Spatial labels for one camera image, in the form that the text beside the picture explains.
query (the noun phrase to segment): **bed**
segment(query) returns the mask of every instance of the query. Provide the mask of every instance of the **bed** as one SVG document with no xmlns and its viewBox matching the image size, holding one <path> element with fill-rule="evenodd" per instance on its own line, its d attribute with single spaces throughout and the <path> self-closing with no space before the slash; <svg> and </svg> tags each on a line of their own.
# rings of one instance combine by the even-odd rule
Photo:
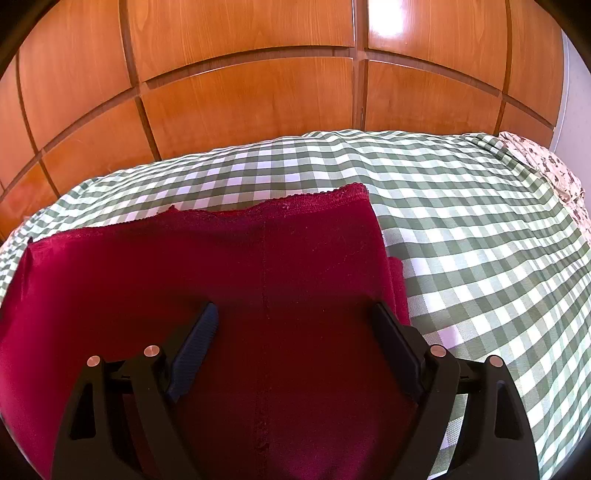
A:
<svg viewBox="0 0 591 480">
<path fill-rule="evenodd" d="M 413 325 L 456 357 L 503 357 L 551 478 L 590 420 L 591 251 L 546 179 L 491 135 L 312 132 L 86 180 L 7 239 L 0 301 L 31 239 L 352 182 L 403 262 Z M 432 477 L 449 465 L 464 408 L 458 397 Z"/>
</svg>

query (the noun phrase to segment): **panel groove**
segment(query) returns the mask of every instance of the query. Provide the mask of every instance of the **panel groove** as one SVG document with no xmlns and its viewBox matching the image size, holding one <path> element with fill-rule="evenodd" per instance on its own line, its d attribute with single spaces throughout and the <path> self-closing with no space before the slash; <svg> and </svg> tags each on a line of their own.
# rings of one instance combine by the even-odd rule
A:
<svg viewBox="0 0 591 480">
<path fill-rule="evenodd" d="M 27 112 L 25 111 L 25 102 L 22 99 L 21 73 L 20 73 L 20 71 L 21 71 L 21 69 L 20 69 L 20 51 L 19 50 L 17 50 L 17 54 L 15 56 L 15 62 L 16 62 L 16 67 L 17 67 L 16 71 L 17 71 L 18 103 L 20 103 L 20 105 L 21 105 L 22 119 L 25 122 L 25 129 L 27 130 L 27 135 L 29 137 L 29 140 L 31 141 L 31 146 L 33 148 L 33 151 L 35 152 L 35 156 L 33 157 L 33 160 L 35 160 L 38 157 L 39 165 L 41 166 L 43 174 L 45 175 L 45 178 L 47 179 L 47 183 L 49 183 L 49 186 L 53 190 L 53 193 L 56 195 L 56 198 L 59 198 L 60 193 L 57 191 L 56 185 L 53 183 L 53 179 L 49 176 L 47 169 L 45 168 L 45 165 L 43 164 L 43 161 L 41 159 L 41 155 L 39 153 L 39 150 L 37 149 L 37 144 L 35 143 L 35 139 L 33 138 L 33 132 L 31 132 L 31 126 L 29 125 L 29 120 L 27 119 Z M 6 193 L 7 191 L 10 191 L 12 189 L 12 187 L 16 184 L 16 180 L 22 178 L 25 175 L 25 173 L 27 173 L 27 171 L 33 167 L 34 162 L 33 163 L 31 163 L 31 162 L 32 162 L 32 160 L 18 173 L 18 175 L 14 178 L 14 180 L 12 182 L 10 182 L 9 187 L 7 187 L 5 189 L 4 193 Z M 0 202 L 2 202 L 3 197 L 4 197 L 4 195 L 2 195 L 2 197 L 0 197 Z"/>
<path fill-rule="evenodd" d="M 510 2 L 512 54 L 506 93 L 542 116 L 544 125 L 549 122 L 554 126 L 564 81 L 560 27 L 535 1 Z"/>
<path fill-rule="evenodd" d="M 21 169 L 21 171 L 18 172 L 17 176 L 12 179 L 10 184 L 6 186 L 6 188 L 4 189 L 2 194 L 0 195 L 0 203 L 2 203 L 2 201 L 4 200 L 4 197 L 7 195 L 7 193 L 9 193 L 12 190 L 12 188 L 18 183 L 18 181 L 21 178 L 23 178 L 29 172 L 29 170 L 31 170 L 35 166 L 35 163 L 37 163 L 37 161 L 40 158 L 41 158 L 41 152 L 36 153 L 36 155 L 31 160 L 29 160 L 27 162 L 27 164 Z"/>
<path fill-rule="evenodd" d="M 127 64 L 127 71 L 129 73 L 129 81 L 132 87 L 136 87 L 139 84 L 138 68 L 135 63 L 134 49 L 131 43 L 131 26 L 129 24 L 129 8 L 127 0 L 119 0 L 119 19 L 121 20 L 121 39 L 123 41 L 123 51 L 125 53 L 125 63 Z M 158 145 L 154 139 L 154 133 L 150 127 L 148 116 L 144 108 L 144 103 L 140 96 L 135 97 L 135 106 L 138 109 L 138 115 L 142 121 L 142 127 L 144 128 L 144 134 L 146 140 L 150 144 L 150 150 L 154 156 L 154 160 L 162 160 L 160 152 L 158 151 Z"/>
<path fill-rule="evenodd" d="M 259 50 L 230 53 L 222 57 L 198 61 L 170 72 L 158 75 L 145 83 L 150 89 L 162 87 L 198 73 L 257 60 L 286 59 L 292 57 L 350 57 L 349 47 L 272 47 Z"/>
<path fill-rule="evenodd" d="M 136 97 L 107 110 L 50 151 L 42 151 L 47 171 L 61 194 L 83 180 L 154 161 L 138 102 Z"/>
<path fill-rule="evenodd" d="M 123 41 L 123 53 L 127 72 L 131 86 L 135 87 L 138 83 L 138 69 L 135 65 L 134 49 L 131 46 L 131 30 L 129 27 L 129 10 L 127 0 L 119 0 L 119 25 L 121 28 L 121 40 Z"/>
<path fill-rule="evenodd" d="M 501 102 L 501 106 L 499 107 L 499 116 L 496 117 L 496 125 L 494 134 L 498 135 L 499 131 L 501 131 L 501 122 L 503 121 L 503 115 L 505 114 L 505 105 L 507 103 L 503 100 Z"/>
<path fill-rule="evenodd" d="M 366 129 L 434 135 L 495 128 L 501 97 L 407 65 L 369 61 Z"/>
<path fill-rule="evenodd" d="M 58 2 L 58 0 L 42 0 L 31 2 L 22 17 L 11 26 L 12 31 L 0 44 L 0 77 L 8 68 L 11 59 L 16 56 L 20 45 L 35 27 L 36 23 Z"/>
<path fill-rule="evenodd" d="M 532 116 L 538 122 L 543 123 L 548 128 L 550 128 L 552 130 L 554 129 L 554 125 L 552 125 L 550 122 L 548 122 L 548 120 L 546 120 L 543 116 L 541 116 L 536 111 L 532 110 L 527 105 L 524 105 L 519 100 L 514 99 L 512 96 L 509 96 L 506 93 L 503 93 L 503 100 L 506 101 L 507 103 L 510 103 L 514 107 L 517 107 L 519 110 L 522 110 L 523 112 L 527 113 L 529 116 Z"/>
<path fill-rule="evenodd" d="M 538 122 L 534 117 L 510 103 L 505 104 L 503 120 L 499 130 L 529 138 L 546 148 L 552 142 L 552 134 L 554 133 L 550 127 Z"/>
<path fill-rule="evenodd" d="M 513 21 L 511 17 L 511 0 L 505 0 L 505 8 L 507 10 L 507 63 L 505 66 L 503 93 L 508 93 L 509 81 L 511 80 L 511 63 L 513 62 Z"/>
<path fill-rule="evenodd" d="M 9 235 L 25 217 L 33 215 L 40 209 L 51 205 L 57 200 L 46 175 L 39 163 L 34 164 L 19 179 L 0 202 L 0 231 Z"/>
<path fill-rule="evenodd" d="M 353 2 L 353 35 L 355 46 L 351 48 L 353 58 L 353 128 L 363 130 L 363 109 L 366 103 L 367 69 L 365 49 L 368 46 L 368 4 L 367 0 Z"/>
<path fill-rule="evenodd" d="M 163 158 L 352 127 L 353 60 L 241 63 L 142 93 Z"/>
<path fill-rule="evenodd" d="M 44 150 L 50 151 L 53 147 L 55 147 L 59 142 L 64 140 L 68 135 L 71 135 L 76 130 L 78 130 L 83 125 L 86 125 L 92 119 L 98 117 L 100 114 L 110 110 L 113 107 L 124 103 L 127 100 L 135 98 L 139 94 L 139 87 L 133 87 L 128 90 L 121 92 L 118 95 L 115 95 L 113 98 L 107 100 L 106 102 L 101 103 L 100 105 L 94 107 L 90 112 L 81 116 L 78 120 L 72 123 L 69 127 L 62 130 L 58 133 L 52 140 L 50 140 L 45 147 Z"/>
<path fill-rule="evenodd" d="M 6 188 L 35 156 L 22 110 L 15 56 L 0 79 L 0 180 Z"/>
<path fill-rule="evenodd" d="M 22 97 L 38 150 L 131 88 L 118 0 L 61 0 L 31 31 L 19 55 Z"/>
<path fill-rule="evenodd" d="M 47 179 L 47 183 L 49 183 L 49 186 L 53 190 L 53 193 L 56 195 L 56 198 L 61 197 L 60 192 L 57 190 L 56 184 L 53 183 L 53 179 L 50 177 L 49 172 L 47 171 L 47 169 L 45 167 L 45 162 L 43 161 L 43 155 L 41 155 L 41 157 L 39 158 L 39 166 L 41 167 L 43 174 L 45 175 L 45 178 Z"/>
<path fill-rule="evenodd" d="M 160 161 L 162 160 L 162 156 L 160 156 L 158 145 L 156 144 L 156 139 L 154 138 L 154 133 L 152 132 L 152 128 L 150 127 L 150 121 L 148 120 L 148 115 L 146 114 L 146 109 L 144 107 L 142 97 L 137 96 L 135 98 L 135 106 L 138 108 L 139 119 L 142 121 L 144 133 L 146 134 L 146 138 L 148 139 L 148 143 L 150 144 L 150 150 L 152 151 L 154 160 Z"/>
<path fill-rule="evenodd" d="M 505 0 L 505 10 L 507 17 L 507 60 L 505 63 L 505 80 L 503 81 L 503 93 L 506 94 L 509 91 L 509 81 L 511 80 L 511 63 L 513 56 L 513 21 L 511 18 L 511 0 Z M 499 134 L 501 130 L 501 122 L 503 121 L 503 115 L 505 114 L 506 102 L 501 102 L 499 108 L 499 116 L 496 119 L 495 135 Z"/>
<path fill-rule="evenodd" d="M 17 92 L 18 92 L 18 103 L 21 105 L 21 113 L 22 119 L 25 122 L 25 129 L 27 129 L 27 135 L 31 142 L 31 146 L 35 155 L 39 153 L 37 149 L 37 145 L 35 143 L 35 139 L 33 138 L 33 132 L 31 132 L 31 126 L 29 125 L 29 120 L 27 119 L 27 112 L 25 111 L 25 102 L 22 99 L 22 89 L 21 89 L 21 66 L 20 66 L 20 50 L 17 50 L 17 54 L 15 56 L 16 62 L 16 70 L 17 70 Z"/>
<path fill-rule="evenodd" d="M 238 52 L 355 46 L 352 0 L 133 0 L 127 6 L 140 82 Z"/>
<path fill-rule="evenodd" d="M 425 72 L 438 73 L 444 77 L 451 78 L 453 80 L 459 80 L 460 82 L 467 83 L 473 87 L 476 87 L 490 95 L 500 96 L 501 91 L 488 83 L 478 80 L 477 78 L 471 77 L 465 73 L 458 72 L 448 67 L 444 67 L 437 63 L 430 62 L 428 60 L 420 60 L 414 57 L 407 57 L 406 55 L 400 55 L 398 53 L 391 53 L 387 51 L 379 50 L 368 50 L 366 56 L 369 60 L 381 61 L 384 63 L 392 63 L 394 65 L 403 65 L 405 67 L 412 67 L 418 70 L 424 70 Z"/>
</svg>

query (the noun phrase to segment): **green gingham bedsheet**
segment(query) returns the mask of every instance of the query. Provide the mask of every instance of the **green gingham bedsheet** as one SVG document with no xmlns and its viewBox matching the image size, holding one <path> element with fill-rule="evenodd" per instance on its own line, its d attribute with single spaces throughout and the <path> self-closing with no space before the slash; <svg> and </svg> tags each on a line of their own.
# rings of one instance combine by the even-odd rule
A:
<svg viewBox="0 0 591 480">
<path fill-rule="evenodd" d="M 404 263 L 413 325 L 458 357 L 506 360 L 550 478 L 589 424 L 591 252 L 546 180 L 490 135 L 312 132 L 84 181 L 9 238 L 0 300 L 29 237 L 351 182 L 368 188 Z M 458 397 L 432 476 L 449 465 L 464 407 Z"/>
</svg>

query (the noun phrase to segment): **white wall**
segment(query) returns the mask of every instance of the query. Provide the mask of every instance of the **white wall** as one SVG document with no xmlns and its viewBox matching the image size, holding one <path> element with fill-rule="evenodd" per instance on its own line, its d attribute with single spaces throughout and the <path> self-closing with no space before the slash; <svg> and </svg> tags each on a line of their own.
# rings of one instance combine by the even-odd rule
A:
<svg viewBox="0 0 591 480">
<path fill-rule="evenodd" d="M 564 35 L 564 86 L 550 150 L 581 179 L 591 207 L 591 73 Z"/>
</svg>

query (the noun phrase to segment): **red cloth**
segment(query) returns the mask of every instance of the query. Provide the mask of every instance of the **red cloth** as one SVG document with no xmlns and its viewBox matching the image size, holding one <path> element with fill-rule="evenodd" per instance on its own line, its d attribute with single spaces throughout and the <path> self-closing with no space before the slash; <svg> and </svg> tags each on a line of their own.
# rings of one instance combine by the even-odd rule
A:
<svg viewBox="0 0 591 480">
<path fill-rule="evenodd" d="M 220 326 L 174 410 L 205 478 L 379 478 L 416 405 L 366 319 L 400 281 L 360 184 L 59 233 L 28 246 L 0 310 L 0 411 L 49 478 L 86 359 L 129 358 L 209 299 Z"/>
</svg>

